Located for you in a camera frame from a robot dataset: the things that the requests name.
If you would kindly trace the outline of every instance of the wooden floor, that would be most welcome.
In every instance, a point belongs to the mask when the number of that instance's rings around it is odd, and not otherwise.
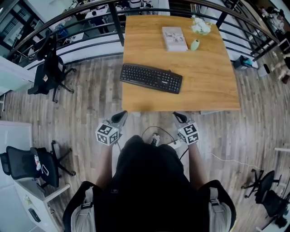
[[[268,65],[275,60],[269,53],[260,62]],[[71,147],[73,153],[63,160],[64,166],[77,172],[75,177],[62,174],[60,184],[69,183],[71,188],[51,202],[55,218],[62,226],[63,211],[81,182],[96,180],[96,164],[100,154],[96,142],[97,125],[110,114],[121,110],[121,84],[118,81],[122,56],[99,58],[73,65],[76,73],[68,75],[65,84],[75,90],[74,94],[61,89],[57,93],[58,104],[51,102],[52,93],[27,95],[27,89],[7,94],[2,120],[30,122],[33,125],[33,144],[50,148],[56,140],[61,152]],[[235,71],[240,95],[240,111],[223,111],[207,115],[193,114],[199,128],[199,148],[210,180],[218,179],[228,191],[237,209],[234,231],[254,232],[269,221],[262,205],[255,204],[254,197],[245,199],[241,190],[251,169],[236,162],[255,165],[265,171],[282,174],[282,183],[290,177],[290,154],[278,153],[274,147],[290,140],[290,90],[277,82],[276,72],[268,77],[258,78],[255,69]],[[129,114],[121,147],[132,135],[141,135],[148,126],[161,126],[176,137],[171,112],[141,113],[140,117]],[[160,130],[148,130],[144,138],[157,131],[162,142],[170,138]],[[114,147],[113,166],[119,150]],[[188,176],[188,156],[182,158],[185,174]]]

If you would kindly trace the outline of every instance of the book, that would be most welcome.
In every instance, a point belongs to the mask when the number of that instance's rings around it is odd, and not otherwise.
[[[167,51],[184,52],[188,50],[181,27],[162,27]]]

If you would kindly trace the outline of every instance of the white cable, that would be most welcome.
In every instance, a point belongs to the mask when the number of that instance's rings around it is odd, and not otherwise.
[[[241,163],[241,162],[239,162],[239,161],[236,161],[235,159],[224,160],[224,159],[221,159],[221,158],[217,157],[217,156],[214,155],[213,153],[207,152],[207,154],[211,154],[211,155],[213,155],[214,157],[218,158],[218,159],[221,160],[221,161],[234,161],[234,162],[237,162],[237,163],[242,164],[242,165],[247,165],[248,167],[254,167],[254,168],[256,168],[256,169],[263,170],[263,169],[258,168],[258,167],[255,166],[255,165],[248,165],[248,164],[245,164],[245,163]]]

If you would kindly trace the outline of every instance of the black keyboard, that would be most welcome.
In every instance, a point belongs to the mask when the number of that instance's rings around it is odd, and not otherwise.
[[[171,71],[139,64],[123,64],[120,81],[178,94],[182,76]]]

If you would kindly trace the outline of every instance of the forearm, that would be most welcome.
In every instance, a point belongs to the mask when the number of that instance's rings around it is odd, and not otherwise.
[[[190,144],[188,146],[188,152],[189,152],[189,181],[190,184],[195,189],[199,189],[201,186],[207,183],[208,180],[197,144],[196,143]]]
[[[102,145],[101,154],[97,160],[97,181],[96,185],[105,189],[112,179],[112,151],[113,145]]]

